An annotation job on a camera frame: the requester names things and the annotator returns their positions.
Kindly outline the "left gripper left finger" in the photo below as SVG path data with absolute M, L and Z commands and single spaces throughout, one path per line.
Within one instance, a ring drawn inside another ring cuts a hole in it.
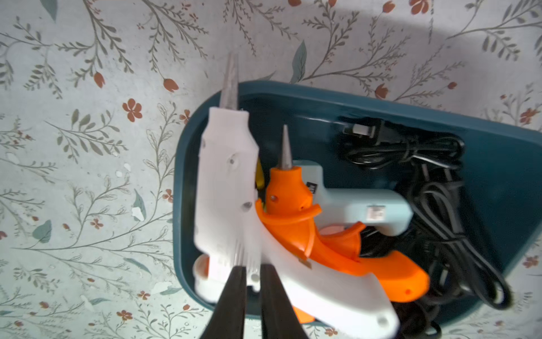
M 200 339 L 243 339 L 246 297 L 246 268 L 235 266 Z

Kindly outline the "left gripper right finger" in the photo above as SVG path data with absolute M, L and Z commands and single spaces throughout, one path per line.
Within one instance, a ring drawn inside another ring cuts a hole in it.
M 299 323 L 275 267 L 261 266 L 262 338 L 308 339 Z

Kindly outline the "white hot glue gun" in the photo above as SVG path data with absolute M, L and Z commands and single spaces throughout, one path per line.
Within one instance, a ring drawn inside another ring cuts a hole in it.
M 266 229 L 256 213 L 255 171 L 258 145 L 248 128 L 249 114 L 238 105 L 239 63 L 230 54 L 220 104 L 211 107 L 202 134 L 198 161 L 194 242 L 210 258 L 209 276 L 227 283 L 235 266 L 246 268 L 246 285 L 260 286 L 261 266 L 275 267 L 294 309 L 295 292 L 303 274 L 326 273 L 315 262 L 300 261 Z M 344 328 L 330 325 L 355 338 L 393 338 L 399 319 L 392 311 L 378 309 L 372 321 L 356 321 Z

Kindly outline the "orange hot glue gun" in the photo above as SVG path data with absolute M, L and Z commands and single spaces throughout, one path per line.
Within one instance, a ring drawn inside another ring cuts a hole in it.
M 358 222 L 351 227 L 318 229 L 315 217 L 323 209 L 313 203 L 302 169 L 294 165 L 287 130 L 282 132 L 282 152 L 270 171 L 265 199 L 256 209 L 285 249 L 302 261 L 327 268 L 326 273 L 309 271 L 302 276 L 294 294 L 294 312 L 302 322 L 321 320 L 344 328 L 376 318 L 376 311 L 369 307 L 371 297 L 378 301 L 379 310 L 392 311 L 394 303 L 417 301 L 429 291 L 429 275 L 401 252 L 361 256 L 361 233 L 370 226 Z

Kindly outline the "light blue hot glue gun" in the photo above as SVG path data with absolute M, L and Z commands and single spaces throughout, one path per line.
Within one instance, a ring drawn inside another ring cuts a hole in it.
M 323 168 L 310 160 L 295 160 L 302 169 L 303 182 L 313 193 L 313 203 L 323 212 L 315 217 L 318 229 L 332 225 L 351 227 L 362 222 L 381 234 L 395 237 L 404 233 L 413 211 L 403 196 L 389 189 L 332 189 L 324 185 Z

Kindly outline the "yellow hot glue gun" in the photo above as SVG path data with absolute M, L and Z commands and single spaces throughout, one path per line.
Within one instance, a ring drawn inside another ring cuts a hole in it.
M 258 190 L 265 189 L 265 175 L 260 158 L 257 159 L 256 163 L 255 185 Z

